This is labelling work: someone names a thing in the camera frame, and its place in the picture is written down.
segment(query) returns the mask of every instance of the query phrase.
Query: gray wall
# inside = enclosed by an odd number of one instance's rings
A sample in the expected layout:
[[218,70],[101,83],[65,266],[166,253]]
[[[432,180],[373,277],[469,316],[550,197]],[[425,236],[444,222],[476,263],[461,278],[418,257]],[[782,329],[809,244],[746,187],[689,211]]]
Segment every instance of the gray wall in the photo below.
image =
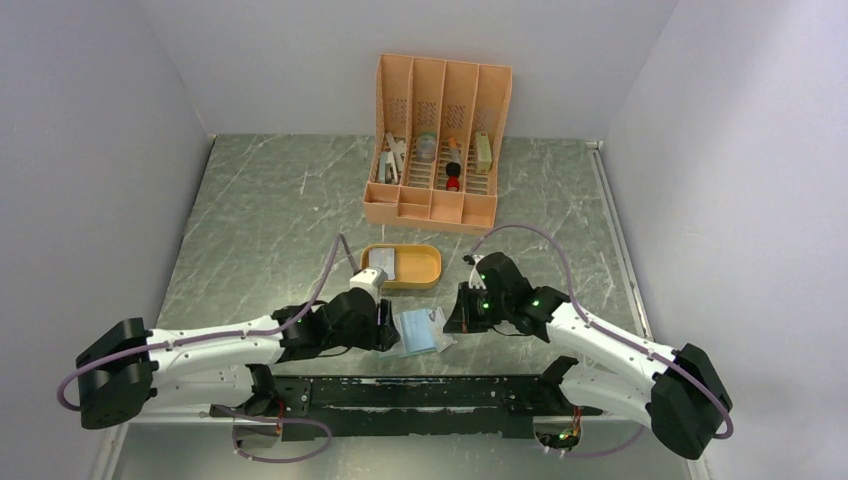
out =
[[0,478],[87,478],[101,434],[54,389],[156,319],[208,138],[136,2],[0,12]]
[[658,337],[712,354],[714,478],[848,478],[848,4],[681,0],[604,158]]
[[141,0],[215,133],[374,132],[381,52],[514,67],[507,133],[600,139],[676,0]]

